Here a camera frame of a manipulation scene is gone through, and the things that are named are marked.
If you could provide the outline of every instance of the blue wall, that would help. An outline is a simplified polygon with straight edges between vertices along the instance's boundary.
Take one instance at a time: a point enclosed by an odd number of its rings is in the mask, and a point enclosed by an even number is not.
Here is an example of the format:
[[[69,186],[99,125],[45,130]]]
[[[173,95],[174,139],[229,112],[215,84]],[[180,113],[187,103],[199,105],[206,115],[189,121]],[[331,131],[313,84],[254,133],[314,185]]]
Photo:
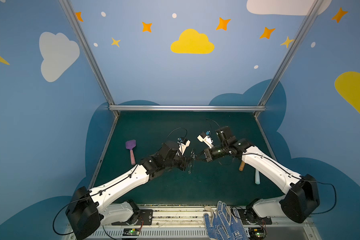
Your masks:
[[[52,219],[88,185],[114,119],[81,49],[46,81],[43,32],[77,42],[58,0],[0,1],[0,239],[60,239]]]
[[[240,105],[239,94],[273,77],[287,51],[281,44],[287,36],[293,39],[304,19],[254,14],[240,0],[72,4],[81,12],[80,24],[117,104],[144,100],[160,105]],[[231,19],[226,31],[216,30],[219,18]],[[152,23],[152,32],[143,32],[142,22]],[[275,28],[269,39],[260,38],[265,27]],[[215,49],[209,54],[172,52],[171,44],[189,28],[206,34]],[[119,47],[111,45],[112,38],[120,40]],[[250,102],[257,105],[254,99]]]
[[[340,7],[348,13],[337,23],[331,19]],[[360,73],[360,1],[332,0],[259,115],[279,162],[336,186],[335,209],[313,215],[325,240],[360,239],[360,224],[352,225],[351,235],[340,230],[360,221],[360,113],[334,85],[348,71]],[[330,186],[320,185],[319,191],[316,212],[334,201]]]

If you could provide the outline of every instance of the blue and white glove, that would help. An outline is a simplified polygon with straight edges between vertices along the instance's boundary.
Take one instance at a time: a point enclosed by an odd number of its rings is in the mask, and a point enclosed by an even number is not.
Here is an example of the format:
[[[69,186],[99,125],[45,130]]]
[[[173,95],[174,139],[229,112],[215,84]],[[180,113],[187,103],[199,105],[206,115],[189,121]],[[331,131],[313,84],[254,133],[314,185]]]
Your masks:
[[[235,217],[239,216],[237,209],[233,209],[232,214],[230,207],[221,201],[217,203],[216,213],[209,206],[204,209],[213,214],[210,220],[209,214],[204,213],[205,228],[211,240],[248,240],[241,220]]]

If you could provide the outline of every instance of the green mat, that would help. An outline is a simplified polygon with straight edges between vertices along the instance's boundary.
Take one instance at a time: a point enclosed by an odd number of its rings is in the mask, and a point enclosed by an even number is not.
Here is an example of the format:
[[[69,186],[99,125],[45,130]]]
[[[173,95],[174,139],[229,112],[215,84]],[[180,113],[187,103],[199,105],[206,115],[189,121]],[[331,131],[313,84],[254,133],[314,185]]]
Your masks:
[[[215,120],[221,127],[229,126],[238,138],[246,138],[269,155],[265,141],[252,113],[212,113],[212,112],[122,112],[116,124],[108,150],[97,176],[95,186],[104,184],[132,168],[129,150],[125,142],[135,139],[134,154],[136,163],[140,159],[154,154],[161,143],[175,128],[188,130],[187,138],[191,141],[185,151],[189,156],[192,148],[195,153],[207,146],[197,140],[201,132],[210,130],[205,120]],[[212,130],[218,126],[211,122]],[[184,136],[185,130],[179,129],[168,140],[176,141]],[[215,145],[219,143],[213,134]],[[196,161],[191,174],[179,169],[165,172],[162,176],[129,191],[115,203],[133,199],[138,204],[189,204],[216,205],[221,200],[228,205],[247,205],[255,198],[271,198],[283,195],[281,190],[269,179],[260,174],[261,184],[254,183],[255,169],[246,164],[240,172],[240,161],[225,157],[219,161]]]

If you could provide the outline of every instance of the purple spatula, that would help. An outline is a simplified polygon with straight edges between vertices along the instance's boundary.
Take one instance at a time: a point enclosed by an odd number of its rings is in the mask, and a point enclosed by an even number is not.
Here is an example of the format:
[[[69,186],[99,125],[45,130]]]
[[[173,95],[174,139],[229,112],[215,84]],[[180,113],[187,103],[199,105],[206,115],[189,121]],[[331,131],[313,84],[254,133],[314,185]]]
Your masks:
[[[136,140],[129,140],[125,142],[125,148],[129,149],[129,152],[131,153],[131,164],[135,165],[135,156],[133,154],[133,148],[136,146]]]

